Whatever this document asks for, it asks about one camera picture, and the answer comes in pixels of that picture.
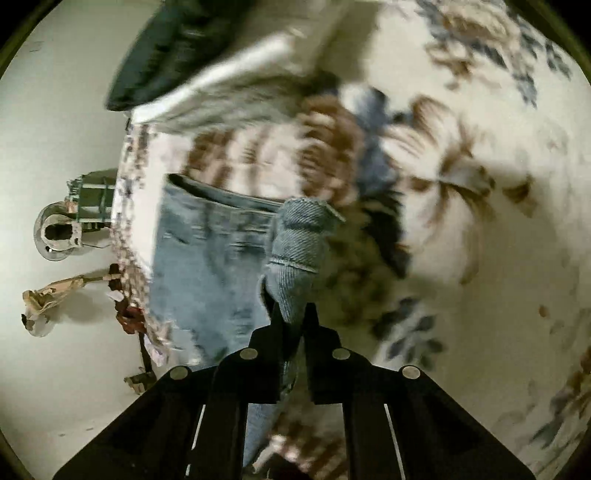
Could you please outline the light blue denim shorts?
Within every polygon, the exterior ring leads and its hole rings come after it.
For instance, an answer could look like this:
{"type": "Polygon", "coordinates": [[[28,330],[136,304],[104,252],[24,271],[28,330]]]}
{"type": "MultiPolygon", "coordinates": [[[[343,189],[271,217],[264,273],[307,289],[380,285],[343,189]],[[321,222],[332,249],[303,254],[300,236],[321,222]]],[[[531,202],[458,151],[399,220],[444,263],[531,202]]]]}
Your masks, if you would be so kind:
{"type": "Polygon", "coordinates": [[[318,289],[329,236],[343,221],[315,198],[259,199],[169,175],[149,315],[167,327],[179,359],[196,368],[246,347],[273,309],[298,326],[318,289]]]}

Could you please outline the floral bed sheet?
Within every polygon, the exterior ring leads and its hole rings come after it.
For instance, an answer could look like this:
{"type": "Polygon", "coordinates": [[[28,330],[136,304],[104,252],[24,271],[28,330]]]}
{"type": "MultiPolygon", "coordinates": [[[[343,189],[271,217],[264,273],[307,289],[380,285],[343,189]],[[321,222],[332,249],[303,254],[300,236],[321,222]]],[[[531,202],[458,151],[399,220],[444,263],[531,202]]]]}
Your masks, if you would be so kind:
{"type": "Polygon", "coordinates": [[[344,221],[314,299],[342,343],[416,366],[538,479],[590,432],[587,54],[513,1],[376,1],[353,68],[335,41],[290,120],[201,134],[135,125],[112,213],[148,352],[183,364],[148,295],[169,175],[344,221]]]}

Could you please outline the grey folded garment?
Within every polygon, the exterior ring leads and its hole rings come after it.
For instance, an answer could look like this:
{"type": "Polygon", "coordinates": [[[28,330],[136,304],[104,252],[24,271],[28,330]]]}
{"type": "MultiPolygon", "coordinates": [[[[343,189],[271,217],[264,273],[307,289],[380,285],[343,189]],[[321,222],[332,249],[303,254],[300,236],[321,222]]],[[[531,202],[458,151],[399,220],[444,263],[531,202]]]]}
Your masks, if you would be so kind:
{"type": "Polygon", "coordinates": [[[320,86],[315,79],[256,80],[192,94],[182,104],[170,106],[152,119],[137,118],[134,123],[158,132],[188,135],[283,122],[293,118],[304,97],[317,93],[320,86]]]}

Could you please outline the dark folded jeans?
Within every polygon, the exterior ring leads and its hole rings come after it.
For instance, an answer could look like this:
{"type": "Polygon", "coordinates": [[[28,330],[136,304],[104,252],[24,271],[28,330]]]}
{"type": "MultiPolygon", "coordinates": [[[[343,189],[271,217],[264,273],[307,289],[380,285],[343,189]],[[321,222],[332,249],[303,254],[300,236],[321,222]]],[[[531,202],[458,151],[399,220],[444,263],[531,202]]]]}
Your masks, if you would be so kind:
{"type": "Polygon", "coordinates": [[[252,1],[165,1],[136,37],[105,99],[129,111],[172,91],[228,48],[252,1]]]}

